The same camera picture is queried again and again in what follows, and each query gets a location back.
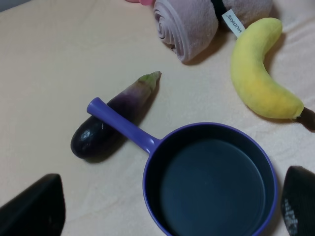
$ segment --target plush banana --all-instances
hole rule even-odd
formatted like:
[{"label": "plush banana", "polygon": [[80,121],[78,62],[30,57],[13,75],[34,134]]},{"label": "plush banana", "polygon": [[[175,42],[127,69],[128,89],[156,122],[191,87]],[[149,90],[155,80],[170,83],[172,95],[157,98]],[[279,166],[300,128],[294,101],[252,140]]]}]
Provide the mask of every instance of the plush banana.
[{"label": "plush banana", "polygon": [[232,54],[231,76],[241,100],[266,118],[297,119],[313,113],[292,92],[274,81],[263,64],[265,54],[282,33],[282,23],[263,18],[251,24],[237,39]]}]

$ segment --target pan handle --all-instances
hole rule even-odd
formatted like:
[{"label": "pan handle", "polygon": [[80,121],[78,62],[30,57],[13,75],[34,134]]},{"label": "pan handle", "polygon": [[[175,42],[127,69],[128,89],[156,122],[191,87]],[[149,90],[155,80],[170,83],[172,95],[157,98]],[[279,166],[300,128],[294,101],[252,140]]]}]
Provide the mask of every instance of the pan handle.
[{"label": "pan handle", "polygon": [[99,97],[94,98],[87,107],[87,112],[110,125],[118,132],[132,140],[148,154],[154,152],[160,144],[160,140],[144,132],[130,121],[123,118]]}]

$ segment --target table surface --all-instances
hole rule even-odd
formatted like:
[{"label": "table surface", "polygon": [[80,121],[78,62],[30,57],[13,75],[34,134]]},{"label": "table surface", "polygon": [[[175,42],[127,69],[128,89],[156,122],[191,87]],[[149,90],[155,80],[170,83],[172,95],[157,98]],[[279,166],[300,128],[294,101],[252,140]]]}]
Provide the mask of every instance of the table surface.
[{"label": "table surface", "polygon": [[[266,58],[270,74],[315,109],[313,0],[275,0],[271,16],[285,40]],[[269,155],[280,187],[290,165],[315,171],[315,134],[250,112],[232,85],[236,37],[219,31],[209,49],[183,65],[157,37],[152,8],[123,0],[32,0],[0,14],[0,204],[47,173],[59,173],[64,236],[162,236],[146,210],[147,154],[127,141],[106,160],[75,157],[70,140],[94,97],[108,101],[143,74],[163,75],[140,127],[162,138],[213,121],[253,137]],[[276,212],[264,233],[286,236]]]}]

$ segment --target clothing tag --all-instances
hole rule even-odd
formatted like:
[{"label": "clothing tag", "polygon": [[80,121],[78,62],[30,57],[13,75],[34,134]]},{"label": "clothing tag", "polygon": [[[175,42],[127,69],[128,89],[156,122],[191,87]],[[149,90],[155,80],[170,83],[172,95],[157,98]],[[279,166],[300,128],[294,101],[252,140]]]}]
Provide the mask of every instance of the clothing tag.
[{"label": "clothing tag", "polygon": [[224,21],[226,22],[227,26],[233,31],[236,37],[239,37],[244,31],[245,27],[231,10],[228,10],[222,15]]}]

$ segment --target purple eggplant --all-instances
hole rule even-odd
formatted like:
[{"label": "purple eggplant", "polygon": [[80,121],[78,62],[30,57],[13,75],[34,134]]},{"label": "purple eggplant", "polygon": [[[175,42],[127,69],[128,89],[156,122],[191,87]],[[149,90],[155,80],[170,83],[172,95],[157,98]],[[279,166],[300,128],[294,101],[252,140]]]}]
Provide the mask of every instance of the purple eggplant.
[{"label": "purple eggplant", "polygon": [[[107,105],[130,122],[135,122],[144,104],[156,89],[160,76],[159,71],[141,76],[112,98]],[[114,128],[90,116],[74,133],[71,150],[82,159],[99,157],[122,139],[123,136]]]}]

